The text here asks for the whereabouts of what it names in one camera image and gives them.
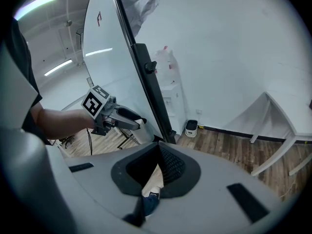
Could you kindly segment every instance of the shoe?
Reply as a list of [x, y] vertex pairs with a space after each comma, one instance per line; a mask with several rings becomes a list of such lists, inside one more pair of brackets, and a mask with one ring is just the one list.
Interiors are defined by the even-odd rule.
[[149, 196], [150, 196], [150, 195], [153, 195], [153, 196], [155, 196], [155, 197], [157, 197], [157, 198], [159, 199], [159, 197], [160, 197], [160, 187], [159, 187], [159, 186], [153, 187], [153, 188], [151, 189], [151, 191], [150, 191]]

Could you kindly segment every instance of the black metal stand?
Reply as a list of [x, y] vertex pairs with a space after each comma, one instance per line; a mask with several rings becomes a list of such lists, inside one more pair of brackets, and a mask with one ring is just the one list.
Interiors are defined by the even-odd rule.
[[122, 146], [128, 139], [131, 139], [133, 142], [135, 142], [136, 144], [140, 145], [140, 143], [138, 143], [134, 138], [132, 138], [133, 134], [128, 135], [124, 130], [122, 130], [122, 129], [120, 129], [120, 128], [118, 128], [118, 129], [119, 129], [119, 130], [121, 131], [121, 133], [126, 137], [126, 139], [125, 139], [123, 142], [121, 142], [120, 145], [117, 146], [118, 149], [122, 150], [122, 147], [121, 147], [121, 146]]
[[136, 43], [122, 1], [113, 1], [123, 35], [126, 39], [130, 55], [137, 71], [137, 75], [141, 81], [144, 93], [150, 104], [162, 137], [166, 142], [175, 144], [176, 132], [171, 128], [165, 102], [162, 98], [160, 87], [156, 78], [156, 62], [151, 61], [145, 44]]

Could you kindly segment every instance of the table leg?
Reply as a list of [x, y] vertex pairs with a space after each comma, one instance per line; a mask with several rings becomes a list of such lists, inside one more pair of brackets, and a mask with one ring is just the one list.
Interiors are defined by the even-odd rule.
[[58, 143], [58, 140], [55, 142], [56, 146], [59, 148], [62, 154], [64, 154], [65, 157], [71, 158], [71, 156], [62, 148], [62, 146]]
[[308, 157], [306, 157], [299, 165], [297, 165], [295, 168], [293, 168], [288, 174], [289, 176], [294, 175], [296, 172], [298, 172], [301, 168], [303, 168], [310, 160], [312, 159], [312, 154], [310, 154]]
[[281, 147], [261, 166], [259, 166], [257, 169], [254, 169], [251, 175], [256, 176], [260, 172], [272, 166], [275, 162], [279, 160], [279, 158], [281, 158], [292, 147], [292, 145], [296, 142], [296, 140], [297, 140], [297, 136], [295, 136], [293, 133], [289, 134], [287, 139], [284, 141], [283, 145], [281, 145]]
[[122, 136], [122, 133], [118, 130], [117, 127], [113, 127], [113, 129], [115, 130], [115, 132], [116, 132], [119, 136]]
[[265, 106], [265, 109], [264, 109], [262, 116], [259, 118], [259, 120], [257, 121], [256, 125], [253, 128], [253, 137], [250, 139], [250, 143], [254, 143], [255, 140], [258, 138], [258, 136], [261, 132], [261, 129], [263, 127], [264, 119], [267, 116], [267, 114], [270, 110], [270, 107], [271, 107], [271, 101], [270, 101], [270, 99], [268, 99], [267, 105]]

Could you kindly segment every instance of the white curved panel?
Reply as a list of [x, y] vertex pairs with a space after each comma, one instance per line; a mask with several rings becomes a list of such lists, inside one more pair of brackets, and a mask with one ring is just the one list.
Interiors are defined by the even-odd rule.
[[160, 130], [134, 67], [113, 0], [90, 0], [84, 25], [83, 57], [90, 77], [117, 102], [146, 118], [153, 133]]

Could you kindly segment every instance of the cable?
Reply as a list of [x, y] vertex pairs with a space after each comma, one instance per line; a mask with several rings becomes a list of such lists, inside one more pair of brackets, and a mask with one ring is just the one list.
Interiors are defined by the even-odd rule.
[[[305, 151], [306, 151], [306, 145], [304, 145], [303, 153], [305, 153]], [[288, 190], [282, 196], [280, 196], [279, 198], [286, 196], [287, 193], [291, 190], [291, 188], [293, 187], [294, 183], [296, 182], [297, 174], [298, 174], [298, 172], [296, 172], [296, 174], [294, 176], [294, 180], [293, 180], [292, 184], [290, 185], [290, 187], [288, 188]]]
[[89, 146], [90, 146], [90, 152], [91, 152], [91, 155], [92, 155], [92, 139], [91, 139], [91, 135], [89, 133], [89, 129], [87, 128], [87, 133], [88, 133], [88, 138], [89, 138]]

